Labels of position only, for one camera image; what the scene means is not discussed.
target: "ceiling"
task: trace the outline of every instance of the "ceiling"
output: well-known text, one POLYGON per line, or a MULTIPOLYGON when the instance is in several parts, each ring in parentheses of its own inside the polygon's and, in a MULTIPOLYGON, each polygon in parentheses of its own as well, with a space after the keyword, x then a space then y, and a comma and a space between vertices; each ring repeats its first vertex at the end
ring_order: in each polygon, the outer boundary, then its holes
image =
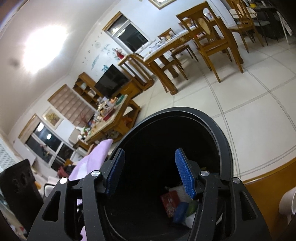
POLYGON ((48 87, 66 75, 95 22, 115 0, 29 0, 0 34, 0 129, 8 134, 24 111, 48 87), (60 54, 32 74, 22 66, 30 33, 62 25, 67 39, 60 54))

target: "black trash bin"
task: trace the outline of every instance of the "black trash bin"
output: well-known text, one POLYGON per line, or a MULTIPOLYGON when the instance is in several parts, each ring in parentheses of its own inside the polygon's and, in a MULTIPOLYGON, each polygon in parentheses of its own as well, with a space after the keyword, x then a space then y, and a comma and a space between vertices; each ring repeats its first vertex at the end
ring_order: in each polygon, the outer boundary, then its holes
POLYGON ((113 234, 122 240, 168 241, 189 234, 190 229, 172 223, 160 196, 165 187, 175 187, 181 178, 175 151, 182 148, 221 180, 233 177, 232 155, 221 129, 205 113, 188 107, 159 111, 135 126, 119 142, 125 165, 115 194, 105 206, 113 234))

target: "red packet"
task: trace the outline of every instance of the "red packet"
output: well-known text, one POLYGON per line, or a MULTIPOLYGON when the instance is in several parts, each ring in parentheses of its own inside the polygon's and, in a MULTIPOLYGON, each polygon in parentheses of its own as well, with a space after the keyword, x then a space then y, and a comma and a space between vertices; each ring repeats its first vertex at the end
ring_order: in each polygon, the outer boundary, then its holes
POLYGON ((178 207, 180 200, 177 191, 171 191, 160 196, 163 206, 169 218, 174 216, 174 212, 178 207))

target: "television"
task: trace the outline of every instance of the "television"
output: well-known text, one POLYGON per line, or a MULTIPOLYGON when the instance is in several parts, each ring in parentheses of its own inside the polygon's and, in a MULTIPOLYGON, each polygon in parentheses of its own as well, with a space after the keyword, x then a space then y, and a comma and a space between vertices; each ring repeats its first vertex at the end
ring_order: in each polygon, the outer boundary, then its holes
POLYGON ((111 65, 95 84, 95 88, 105 97, 111 98, 129 79, 114 65, 111 65))

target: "blue textured pad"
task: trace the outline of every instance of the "blue textured pad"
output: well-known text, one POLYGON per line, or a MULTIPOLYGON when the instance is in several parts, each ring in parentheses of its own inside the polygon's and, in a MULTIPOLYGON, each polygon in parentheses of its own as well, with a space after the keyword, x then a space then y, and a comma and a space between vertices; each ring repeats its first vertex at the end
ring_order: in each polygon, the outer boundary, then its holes
POLYGON ((107 178, 107 186, 105 192, 107 195, 112 195, 115 193, 117 183, 119 181, 126 158, 124 150, 121 149, 119 153, 116 153, 115 158, 115 163, 107 178))
POLYGON ((180 149, 175 152, 175 162, 181 176, 186 193, 193 199, 196 196, 194 188, 194 177, 186 162, 186 157, 183 155, 180 149))

